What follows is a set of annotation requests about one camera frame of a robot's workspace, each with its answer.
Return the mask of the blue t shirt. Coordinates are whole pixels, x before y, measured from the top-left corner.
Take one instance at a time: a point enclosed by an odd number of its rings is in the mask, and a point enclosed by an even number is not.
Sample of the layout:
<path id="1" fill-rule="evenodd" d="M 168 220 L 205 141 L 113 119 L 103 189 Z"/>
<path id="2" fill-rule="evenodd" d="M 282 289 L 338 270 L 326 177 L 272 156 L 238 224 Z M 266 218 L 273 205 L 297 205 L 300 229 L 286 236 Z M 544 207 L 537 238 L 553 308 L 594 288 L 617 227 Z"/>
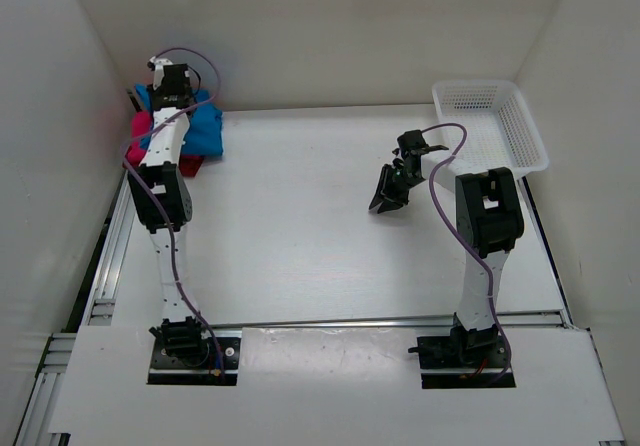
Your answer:
<path id="1" fill-rule="evenodd" d="M 131 135 L 140 136 L 150 130 L 150 97 L 143 84 L 134 86 L 142 103 L 131 123 Z M 220 157 L 223 155 L 223 112 L 211 102 L 196 109 L 190 116 L 190 127 L 184 136 L 181 155 L 187 157 Z"/>

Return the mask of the dark red t shirt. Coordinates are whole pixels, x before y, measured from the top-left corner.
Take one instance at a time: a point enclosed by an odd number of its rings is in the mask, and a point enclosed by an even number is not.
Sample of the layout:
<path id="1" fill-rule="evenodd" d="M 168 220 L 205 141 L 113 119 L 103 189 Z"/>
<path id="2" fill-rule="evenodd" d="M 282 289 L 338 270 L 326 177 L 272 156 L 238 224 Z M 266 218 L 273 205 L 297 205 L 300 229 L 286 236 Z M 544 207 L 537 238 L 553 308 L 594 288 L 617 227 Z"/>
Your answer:
<path id="1" fill-rule="evenodd" d="M 181 155 L 179 171 L 185 178 L 194 178 L 203 165 L 205 157 L 202 155 Z"/>

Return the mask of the pink t shirt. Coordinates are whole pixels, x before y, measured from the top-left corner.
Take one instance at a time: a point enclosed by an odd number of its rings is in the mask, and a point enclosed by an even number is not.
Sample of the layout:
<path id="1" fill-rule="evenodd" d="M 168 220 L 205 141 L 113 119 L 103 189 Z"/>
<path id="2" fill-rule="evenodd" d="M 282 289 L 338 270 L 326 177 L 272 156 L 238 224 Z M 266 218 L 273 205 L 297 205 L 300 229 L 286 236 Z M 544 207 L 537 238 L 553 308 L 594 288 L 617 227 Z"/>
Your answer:
<path id="1" fill-rule="evenodd" d="M 131 138 L 133 142 L 127 144 L 124 158 L 128 163 L 137 167 L 144 158 L 149 138 L 147 133 L 153 125 L 152 116 L 148 111 L 137 112 L 131 121 Z"/>

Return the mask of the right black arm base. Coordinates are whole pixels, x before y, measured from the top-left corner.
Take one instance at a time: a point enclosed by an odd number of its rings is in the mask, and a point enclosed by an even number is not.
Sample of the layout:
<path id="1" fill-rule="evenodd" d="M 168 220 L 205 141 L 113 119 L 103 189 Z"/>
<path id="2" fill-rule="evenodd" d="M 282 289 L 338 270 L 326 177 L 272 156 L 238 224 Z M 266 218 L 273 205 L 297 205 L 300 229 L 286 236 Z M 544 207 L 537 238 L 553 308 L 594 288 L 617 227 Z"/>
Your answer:
<path id="1" fill-rule="evenodd" d="M 408 349 L 418 358 L 423 390 L 511 389 L 511 349 L 503 334 L 454 325 L 445 336 L 420 336 Z"/>

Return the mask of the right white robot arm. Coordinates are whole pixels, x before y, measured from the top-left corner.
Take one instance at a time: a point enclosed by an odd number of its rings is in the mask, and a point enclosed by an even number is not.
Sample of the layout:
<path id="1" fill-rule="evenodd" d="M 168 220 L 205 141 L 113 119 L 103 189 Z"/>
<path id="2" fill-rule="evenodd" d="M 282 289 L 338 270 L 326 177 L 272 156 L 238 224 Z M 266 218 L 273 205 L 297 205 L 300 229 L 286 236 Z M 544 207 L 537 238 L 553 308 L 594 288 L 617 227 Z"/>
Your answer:
<path id="1" fill-rule="evenodd" d="M 515 179 L 507 167 L 489 169 L 461 159 L 461 149 L 430 145 L 421 130 L 403 133 L 369 205 L 378 214 L 399 210 L 422 184 L 431 194 L 442 187 L 454 195 L 455 218 L 444 224 L 465 251 L 463 292 L 449 335 L 422 340 L 416 348 L 433 368 L 471 367 L 493 352 L 510 354 L 496 302 L 506 260 L 524 233 Z"/>

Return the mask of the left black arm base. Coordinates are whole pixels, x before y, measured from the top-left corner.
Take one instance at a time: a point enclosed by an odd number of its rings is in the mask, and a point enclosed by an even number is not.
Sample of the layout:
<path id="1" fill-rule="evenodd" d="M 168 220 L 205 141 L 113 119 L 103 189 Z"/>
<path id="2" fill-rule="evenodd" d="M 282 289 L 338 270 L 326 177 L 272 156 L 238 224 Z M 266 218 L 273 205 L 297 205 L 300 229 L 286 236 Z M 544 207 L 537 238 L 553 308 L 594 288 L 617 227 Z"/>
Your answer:
<path id="1" fill-rule="evenodd" d="M 217 331 L 216 339 L 193 318 L 152 327 L 154 338 L 147 374 L 148 385 L 237 385 L 242 334 Z"/>

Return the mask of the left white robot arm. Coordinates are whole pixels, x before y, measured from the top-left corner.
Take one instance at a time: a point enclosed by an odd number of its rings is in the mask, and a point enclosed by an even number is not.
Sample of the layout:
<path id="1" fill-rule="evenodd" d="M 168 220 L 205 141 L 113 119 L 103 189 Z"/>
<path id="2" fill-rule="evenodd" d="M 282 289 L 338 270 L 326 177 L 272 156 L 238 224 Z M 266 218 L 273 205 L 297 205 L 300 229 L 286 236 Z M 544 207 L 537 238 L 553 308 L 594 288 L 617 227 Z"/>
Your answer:
<path id="1" fill-rule="evenodd" d="M 188 65 L 155 56 L 148 66 L 153 73 L 146 87 L 150 135 L 142 159 L 128 170 L 127 179 L 159 269 L 162 319 L 151 333 L 172 362 L 197 368 L 210 355 L 210 343 L 204 337 L 197 303 L 186 288 L 185 237 L 193 207 L 179 168 L 195 95 Z"/>

